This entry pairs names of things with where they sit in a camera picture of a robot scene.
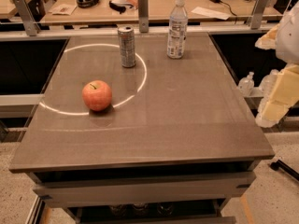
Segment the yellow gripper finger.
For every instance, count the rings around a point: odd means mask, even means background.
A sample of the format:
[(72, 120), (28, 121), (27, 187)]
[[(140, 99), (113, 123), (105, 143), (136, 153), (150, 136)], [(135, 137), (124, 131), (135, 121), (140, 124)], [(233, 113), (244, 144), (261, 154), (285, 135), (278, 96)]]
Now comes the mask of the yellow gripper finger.
[(255, 118), (257, 125), (263, 128), (273, 127), (298, 101), (299, 66), (288, 63), (279, 72), (269, 75)]
[(279, 25), (275, 25), (265, 35), (261, 36), (255, 43), (255, 47), (258, 49), (275, 49), (276, 37)]

